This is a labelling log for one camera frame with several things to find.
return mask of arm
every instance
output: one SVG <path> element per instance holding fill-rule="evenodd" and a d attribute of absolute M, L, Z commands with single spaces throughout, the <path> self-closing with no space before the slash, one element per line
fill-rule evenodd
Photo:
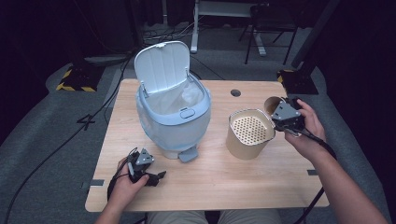
<path fill-rule="evenodd" d="M 105 209 L 102 211 L 96 224 L 119 223 L 120 216 L 125 207 L 134 199 L 136 193 L 141 190 L 149 180 L 148 175 L 142 176 L 139 181 L 132 183 L 128 175 L 128 167 L 124 165 L 117 179 L 110 199 L 107 202 Z"/>
<path fill-rule="evenodd" d="M 315 111 L 301 100 L 298 104 L 305 117 L 305 128 L 326 141 L 324 129 Z M 285 138 L 314 165 L 339 223 L 388 223 L 326 149 L 303 135 L 294 137 L 285 133 Z"/>

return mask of tan cylindrical container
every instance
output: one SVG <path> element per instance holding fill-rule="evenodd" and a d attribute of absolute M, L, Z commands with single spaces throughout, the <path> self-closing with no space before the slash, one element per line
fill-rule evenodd
<path fill-rule="evenodd" d="M 231 154 L 241 160 L 258 157 L 268 141 L 275 137 L 273 123 L 259 109 L 233 113 L 229 125 L 226 146 Z"/>

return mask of wooden table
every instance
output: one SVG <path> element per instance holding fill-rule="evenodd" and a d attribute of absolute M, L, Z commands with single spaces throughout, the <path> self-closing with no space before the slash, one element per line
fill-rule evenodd
<path fill-rule="evenodd" d="M 198 145 L 199 157 L 182 163 L 163 156 L 145 135 L 137 115 L 134 95 L 136 79 L 121 82 L 105 141 L 93 179 L 104 179 L 102 187 L 91 187 L 85 204 L 90 212 L 106 205 L 106 190 L 118 161 L 134 147 L 144 147 L 155 162 L 148 172 L 166 171 L 157 187 L 144 187 L 128 211 L 221 210 L 239 208 L 306 207 L 321 188 L 312 164 L 276 133 L 259 157 L 249 161 L 235 158 L 225 146 L 228 118 L 238 110 L 263 109 L 270 96 L 285 96 L 280 83 L 263 81 L 203 80 L 212 95 L 212 118 Z M 231 90 L 240 90 L 234 97 Z M 329 204 L 325 195 L 317 206 Z"/>

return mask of chair leg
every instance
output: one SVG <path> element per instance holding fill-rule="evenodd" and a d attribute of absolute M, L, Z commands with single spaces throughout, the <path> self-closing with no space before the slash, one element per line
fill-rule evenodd
<path fill-rule="evenodd" d="M 290 41 L 290 44 L 289 44 L 289 47 L 288 47 L 288 52 L 286 53 L 286 57 L 285 57 L 285 61 L 283 61 L 283 65 L 285 65 L 286 61 L 288 60 L 289 53 L 290 53 L 290 50 L 291 50 L 291 45 L 293 45 L 294 37 L 296 36 L 296 34 L 297 34 L 297 28 L 294 30 L 293 36 L 291 37 L 291 41 Z"/>
<path fill-rule="evenodd" d="M 241 41 L 241 39 L 242 39 L 242 37 L 244 36 L 245 32 L 247 31 L 248 27 L 249 27 L 249 25 L 247 25 L 247 26 L 245 27 L 244 32 L 242 32 L 241 36 L 239 36 L 239 40 L 238 40 L 239 42 Z"/>
<path fill-rule="evenodd" d="M 248 64 L 248 55 L 249 55 L 249 53 L 250 53 L 251 39 L 253 39 L 253 35 L 254 35 L 254 26 L 251 27 L 250 37 L 249 37 L 249 39 L 248 39 L 247 57 L 246 57 L 246 59 L 245 59 L 245 64 Z"/>
<path fill-rule="evenodd" d="M 284 32 L 281 32 L 281 33 L 275 38 L 275 40 L 273 41 L 273 43 L 275 43 L 275 42 L 283 35 L 283 33 L 284 33 Z"/>

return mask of hand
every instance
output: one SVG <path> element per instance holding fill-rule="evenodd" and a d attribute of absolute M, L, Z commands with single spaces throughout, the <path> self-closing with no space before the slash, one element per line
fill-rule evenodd
<path fill-rule="evenodd" d="M 318 120 L 318 116 L 314 109 L 302 100 L 297 100 L 297 103 L 302 107 L 299 111 L 304 116 L 305 128 L 316 137 L 326 141 L 323 126 Z M 326 149 L 304 135 L 295 137 L 292 134 L 285 132 L 285 139 L 290 142 L 302 156 L 311 162 L 314 161 L 322 152 L 327 153 Z"/>
<path fill-rule="evenodd" d="M 126 159 L 119 162 L 119 167 L 122 165 L 124 160 Z M 128 173 L 128 165 L 125 164 L 120 171 L 119 178 L 117 179 L 116 185 L 114 186 L 113 192 L 111 193 L 110 199 L 107 203 L 120 212 L 125 209 L 125 207 L 134 199 L 136 193 L 141 190 L 149 180 L 149 176 L 144 175 L 139 179 L 139 181 L 132 183 Z"/>

